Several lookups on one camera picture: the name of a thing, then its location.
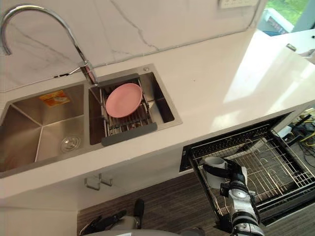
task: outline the white cup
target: white cup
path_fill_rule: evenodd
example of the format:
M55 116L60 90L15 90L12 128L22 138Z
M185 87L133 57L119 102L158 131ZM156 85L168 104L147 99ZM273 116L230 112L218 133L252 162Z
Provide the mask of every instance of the white cup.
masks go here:
M220 157L209 156L209 157L205 158L204 161L205 161L205 164L207 164L208 166L217 167L217 168L221 168L221 169L226 168L226 161L224 161ZM212 187L212 188L220 189L221 183L226 182L225 178L214 176L208 172L206 172L206 175L207 175L207 182L210 185L210 187Z

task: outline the sink drain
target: sink drain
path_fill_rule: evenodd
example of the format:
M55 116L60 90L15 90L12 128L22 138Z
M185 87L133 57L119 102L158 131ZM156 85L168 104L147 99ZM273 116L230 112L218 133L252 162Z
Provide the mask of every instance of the sink drain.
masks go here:
M68 136L65 137L60 145L60 149L62 152L69 152L76 150L81 143L81 139L77 136Z

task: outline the cabinet handle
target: cabinet handle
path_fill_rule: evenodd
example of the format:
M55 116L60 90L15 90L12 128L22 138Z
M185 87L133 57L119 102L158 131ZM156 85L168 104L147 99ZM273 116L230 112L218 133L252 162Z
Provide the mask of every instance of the cabinet handle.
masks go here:
M102 183L102 184L105 184L105 185L107 185L107 186L109 186L109 187L111 187L111 186L113 186L113 179L112 179L112 178L109 179L109 182L108 182L108 181L102 179L102 174L98 174L97 187L94 187L94 186L92 186L92 185L89 185L89 184L88 184L88 178L85 178L85 179L84 179L84 185L85 185L87 188L90 188L90 189L93 189L93 190L97 190L97 191L100 190L100 184L101 184L101 183Z

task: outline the robotic hand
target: robotic hand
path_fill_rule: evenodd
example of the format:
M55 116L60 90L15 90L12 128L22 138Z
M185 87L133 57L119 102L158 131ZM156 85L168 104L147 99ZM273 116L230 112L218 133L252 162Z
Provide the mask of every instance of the robotic hand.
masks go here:
M203 169L215 176L228 178L230 182L221 183L220 194L228 198L232 211L230 212L232 236L264 236L259 227L259 214L255 207L253 192L247 188L246 168L231 160L226 160L227 168L220 169L203 165Z

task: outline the white countertop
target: white countertop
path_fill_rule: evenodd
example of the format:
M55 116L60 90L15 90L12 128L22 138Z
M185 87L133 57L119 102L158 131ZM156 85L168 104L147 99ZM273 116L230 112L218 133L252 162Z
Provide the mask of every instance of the white countertop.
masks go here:
M285 47L288 43L296 48L296 53L304 53L315 48L315 29L309 29L294 33L286 33L277 36L272 36L271 39L279 46Z
M273 44L261 32L254 34L249 45L253 33L249 30L97 68L100 76L153 63L183 124L5 177L0 182L2 197L182 147L315 102L315 65ZM3 93L1 108L12 99L84 79L76 73Z

